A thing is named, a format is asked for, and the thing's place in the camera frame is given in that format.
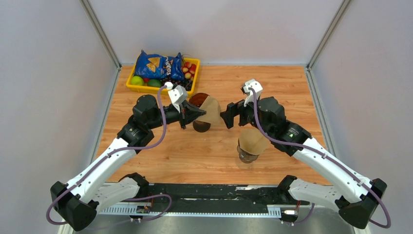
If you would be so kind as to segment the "brown amber dripper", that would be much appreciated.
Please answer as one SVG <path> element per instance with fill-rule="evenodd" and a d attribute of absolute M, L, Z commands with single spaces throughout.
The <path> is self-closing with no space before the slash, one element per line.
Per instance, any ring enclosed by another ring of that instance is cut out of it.
<path fill-rule="evenodd" d="M 200 108 L 205 100 L 209 97 L 209 94 L 206 93 L 195 93 L 189 98 L 189 103 L 191 106 Z"/>

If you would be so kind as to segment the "paper coffee filter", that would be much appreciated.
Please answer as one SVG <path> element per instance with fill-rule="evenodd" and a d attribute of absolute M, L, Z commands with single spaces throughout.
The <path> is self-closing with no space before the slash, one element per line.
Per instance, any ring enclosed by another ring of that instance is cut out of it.
<path fill-rule="evenodd" d="M 261 155 L 268 145 L 268 139 L 258 129 L 243 130 L 239 135 L 240 148 L 251 155 Z"/>

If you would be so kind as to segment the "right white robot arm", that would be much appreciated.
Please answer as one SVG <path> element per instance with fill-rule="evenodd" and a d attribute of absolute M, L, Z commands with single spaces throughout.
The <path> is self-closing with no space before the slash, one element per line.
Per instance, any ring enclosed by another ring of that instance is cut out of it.
<path fill-rule="evenodd" d="M 387 184 L 379 178 L 369 179 L 335 158 L 307 130 L 287 120 L 284 107 L 274 97 L 230 103 L 220 116 L 227 128 L 232 128 L 234 117 L 239 116 L 239 126 L 251 124 L 276 149 L 307 164 L 330 182 L 322 186 L 287 175 L 278 190 L 283 203 L 300 200 L 321 205 L 358 229 L 365 229 L 369 223 L 390 228 L 390 214 L 381 199 Z"/>

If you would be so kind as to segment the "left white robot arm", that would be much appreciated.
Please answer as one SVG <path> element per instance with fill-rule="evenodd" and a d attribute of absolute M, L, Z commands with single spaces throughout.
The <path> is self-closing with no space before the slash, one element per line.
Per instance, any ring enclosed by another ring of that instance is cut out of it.
<path fill-rule="evenodd" d="M 52 225 L 70 225 L 75 231 L 87 228 L 96 215 L 106 208 L 134 198 L 138 202 L 149 196 L 148 182 L 137 173 L 127 175 L 108 187 L 102 185 L 124 163 L 142 150 L 158 146 L 166 135 L 167 125 L 179 122 L 181 128 L 206 114 L 185 97 L 164 107 L 160 97 L 138 98 L 128 122 L 109 147 L 86 169 L 67 183 L 57 181 L 51 188 L 52 203 L 46 219 Z"/>

